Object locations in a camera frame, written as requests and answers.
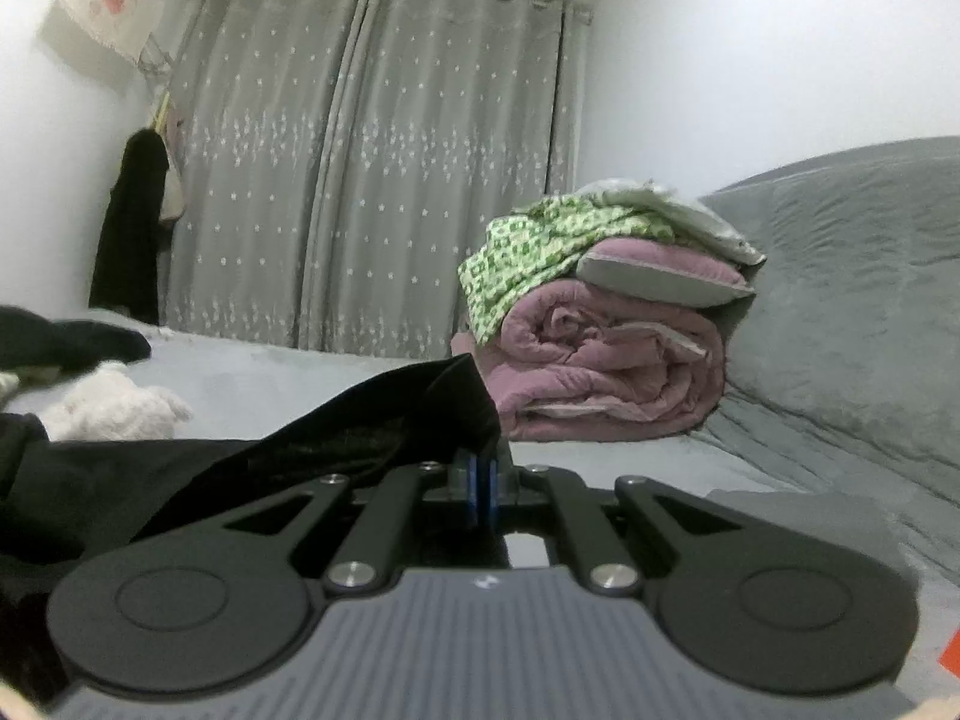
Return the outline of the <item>black t-shirt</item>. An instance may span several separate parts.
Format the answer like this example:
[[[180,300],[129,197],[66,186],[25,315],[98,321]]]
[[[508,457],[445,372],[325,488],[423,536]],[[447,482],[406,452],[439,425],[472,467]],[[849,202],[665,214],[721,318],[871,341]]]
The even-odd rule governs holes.
[[[55,583],[90,557],[320,476],[361,486],[459,452],[488,458],[498,411],[469,356],[382,372],[260,440],[53,442],[2,418],[2,676],[46,700],[65,683],[46,631]]]

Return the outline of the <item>folded pink quilt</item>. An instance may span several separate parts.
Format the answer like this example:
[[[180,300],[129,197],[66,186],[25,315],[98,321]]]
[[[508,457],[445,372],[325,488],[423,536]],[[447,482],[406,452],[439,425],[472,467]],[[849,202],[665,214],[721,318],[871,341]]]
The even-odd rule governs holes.
[[[724,344],[696,310],[555,280],[511,307],[488,343],[451,340],[482,374],[503,434],[630,442],[685,433],[724,392]]]

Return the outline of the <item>top folded grey shirt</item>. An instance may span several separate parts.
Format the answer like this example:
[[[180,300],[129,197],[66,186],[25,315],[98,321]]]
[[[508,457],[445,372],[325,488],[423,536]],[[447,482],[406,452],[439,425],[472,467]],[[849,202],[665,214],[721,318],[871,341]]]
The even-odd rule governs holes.
[[[921,575],[903,553],[890,520],[872,500],[847,494],[776,491],[720,491],[706,499],[841,548],[857,551],[889,566],[918,590]]]

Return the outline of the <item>white plush dog toy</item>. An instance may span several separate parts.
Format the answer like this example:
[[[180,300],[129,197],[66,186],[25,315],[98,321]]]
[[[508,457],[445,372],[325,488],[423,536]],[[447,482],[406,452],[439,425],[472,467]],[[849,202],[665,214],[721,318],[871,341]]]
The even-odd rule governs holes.
[[[192,419],[192,411],[171,390],[142,387],[128,377],[123,362],[107,361],[37,417],[53,442],[164,440]]]

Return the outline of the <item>pink grey pillow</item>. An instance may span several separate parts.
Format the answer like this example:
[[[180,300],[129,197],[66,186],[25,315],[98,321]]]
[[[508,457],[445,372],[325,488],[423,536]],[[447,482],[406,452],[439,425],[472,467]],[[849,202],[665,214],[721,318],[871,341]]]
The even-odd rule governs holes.
[[[638,238],[594,245],[579,259],[576,277],[622,296],[690,309],[719,307],[754,295],[740,271],[724,260]]]

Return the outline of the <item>green patterned cloth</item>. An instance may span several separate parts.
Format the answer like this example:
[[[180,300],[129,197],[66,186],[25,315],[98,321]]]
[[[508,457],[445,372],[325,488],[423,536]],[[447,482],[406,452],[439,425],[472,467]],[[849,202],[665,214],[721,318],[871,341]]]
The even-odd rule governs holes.
[[[591,247],[610,238],[672,244],[675,232],[654,211],[602,205],[594,195],[545,197],[494,218],[482,247],[457,270],[475,341],[493,340],[519,299],[571,273]]]

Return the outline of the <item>orange book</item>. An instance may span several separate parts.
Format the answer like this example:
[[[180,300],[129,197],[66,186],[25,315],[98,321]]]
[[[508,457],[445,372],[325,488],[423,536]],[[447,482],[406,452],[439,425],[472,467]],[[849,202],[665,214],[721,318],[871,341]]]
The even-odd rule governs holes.
[[[960,631],[952,635],[937,663],[955,678],[960,678]]]

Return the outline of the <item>hanging black coat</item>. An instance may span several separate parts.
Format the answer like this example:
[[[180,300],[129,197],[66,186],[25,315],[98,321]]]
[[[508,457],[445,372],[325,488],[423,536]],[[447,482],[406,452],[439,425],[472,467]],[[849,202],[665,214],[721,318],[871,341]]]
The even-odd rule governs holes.
[[[99,234],[89,307],[124,312],[149,325],[160,320],[158,254],[167,171],[158,132],[142,128],[128,138]]]

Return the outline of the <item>white cloth by black garment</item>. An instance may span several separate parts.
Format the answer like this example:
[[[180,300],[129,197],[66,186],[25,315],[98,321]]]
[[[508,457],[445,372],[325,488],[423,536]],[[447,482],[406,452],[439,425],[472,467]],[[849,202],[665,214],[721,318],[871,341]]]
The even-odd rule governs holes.
[[[44,382],[46,372],[43,369],[16,369],[0,372],[0,400],[7,401],[16,397],[21,390]]]

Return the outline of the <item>black garment on bed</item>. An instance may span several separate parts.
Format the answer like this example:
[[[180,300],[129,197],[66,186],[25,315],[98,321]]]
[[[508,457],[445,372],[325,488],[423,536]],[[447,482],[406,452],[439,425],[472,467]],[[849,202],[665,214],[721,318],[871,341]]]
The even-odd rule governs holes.
[[[135,330],[96,320],[49,320],[2,307],[2,372],[17,376],[81,374],[101,362],[139,362],[151,344]]]

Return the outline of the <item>grey dotted curtain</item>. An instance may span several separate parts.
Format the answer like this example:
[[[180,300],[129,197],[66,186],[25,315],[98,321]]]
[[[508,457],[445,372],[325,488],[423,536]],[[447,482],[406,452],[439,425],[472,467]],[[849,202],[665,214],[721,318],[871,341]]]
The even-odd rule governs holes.
[[[488,223],[573,181],[565,0],[200,0],[171,80],[171,328],[434,358]]]

